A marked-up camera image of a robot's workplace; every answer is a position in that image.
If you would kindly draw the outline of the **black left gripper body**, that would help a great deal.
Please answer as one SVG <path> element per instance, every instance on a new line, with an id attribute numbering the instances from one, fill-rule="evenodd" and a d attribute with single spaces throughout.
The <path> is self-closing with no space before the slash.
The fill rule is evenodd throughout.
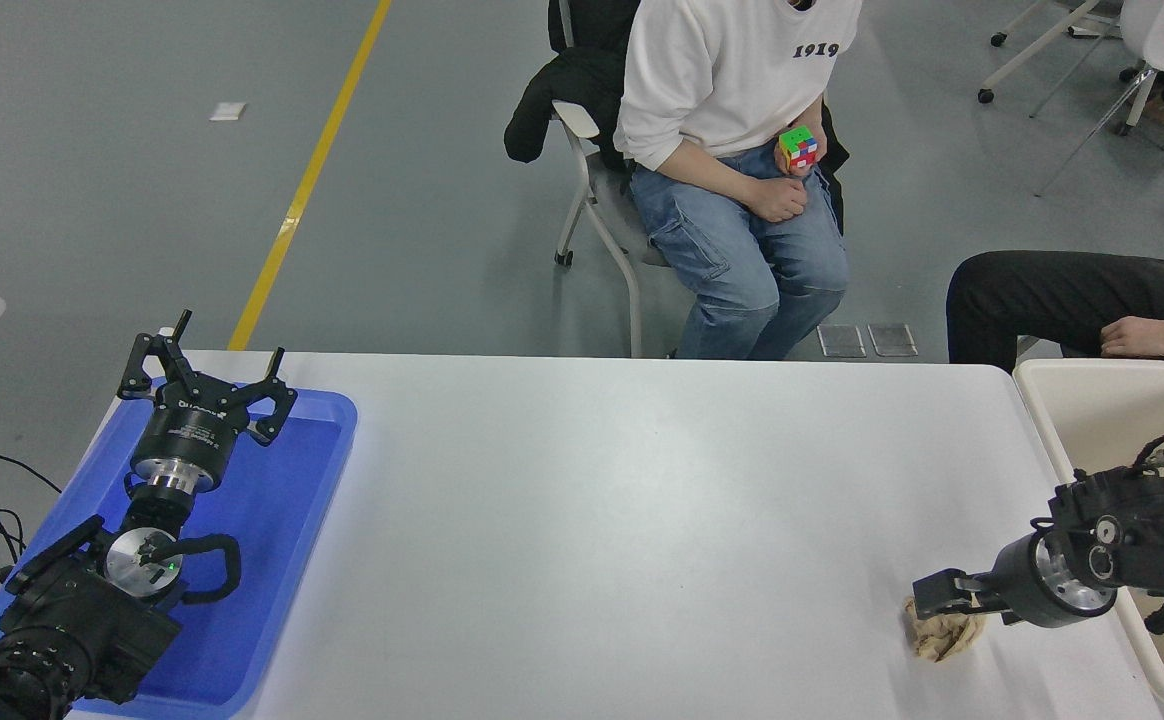
<path id="1" fill-rule="evenodd" d="M 166 382 L 154 398 L 152 416 L 135 447 L 132 469 L 151 471 L 157 462 L 180 461 L 203 471 L 223 471 L 249 421 L 230 383 Z"/>

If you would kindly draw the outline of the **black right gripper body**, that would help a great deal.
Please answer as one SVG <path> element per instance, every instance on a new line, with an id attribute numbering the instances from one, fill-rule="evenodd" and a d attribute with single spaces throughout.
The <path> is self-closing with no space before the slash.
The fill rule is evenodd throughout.
<path id="1" fill-rule="evenodd" d="M 1043 536 L 1030 534 L 998 553 L 988 575 L 988 585 L 1005 605 L 1005 623 L 1025 621 L 1044 628 L 1063 625 L 1063 605 L 1049 589 L 1036 551 Z"/>

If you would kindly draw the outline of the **person's hand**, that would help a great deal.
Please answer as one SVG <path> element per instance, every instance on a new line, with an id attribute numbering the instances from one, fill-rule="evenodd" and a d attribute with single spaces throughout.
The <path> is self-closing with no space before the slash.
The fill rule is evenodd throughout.
<path id="1" fill-rule="evenodd" d="M 1164 320 L 1123 316 L 1100 329 L 1100 356 L 1164 357 Z"/>

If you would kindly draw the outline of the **person's right hand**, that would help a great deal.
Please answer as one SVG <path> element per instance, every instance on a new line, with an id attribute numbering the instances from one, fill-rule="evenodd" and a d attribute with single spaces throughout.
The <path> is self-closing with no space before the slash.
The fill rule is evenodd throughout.
<path id="1" fill-rule="evenodd" d="M 809 193 L 800 177 L 752 179 L 741 204 L 765 222 L 782 223 L 805 213 Z"/>

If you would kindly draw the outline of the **person's left hand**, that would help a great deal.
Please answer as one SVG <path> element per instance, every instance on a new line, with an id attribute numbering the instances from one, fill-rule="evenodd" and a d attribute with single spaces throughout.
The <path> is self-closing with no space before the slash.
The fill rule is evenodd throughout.
<path id="1" fill-rule="evenodd" d="M 801 111 L 797 117 L 792 120 L 792 123 L 778 133 L 774 159 L 780 173 L 805 179 L 818 167 L 819 161 L 824 159 L 829 150 L 829 140 L 823 122 L 823 100 L 815 100 L 809 108 Z M 811 150 L 801 150 L 797 145 L 796 151 L 789 152 L 786 136 L 797 131 L 799 128 L 805 128 L 803 135 L 810 142 Z"/>

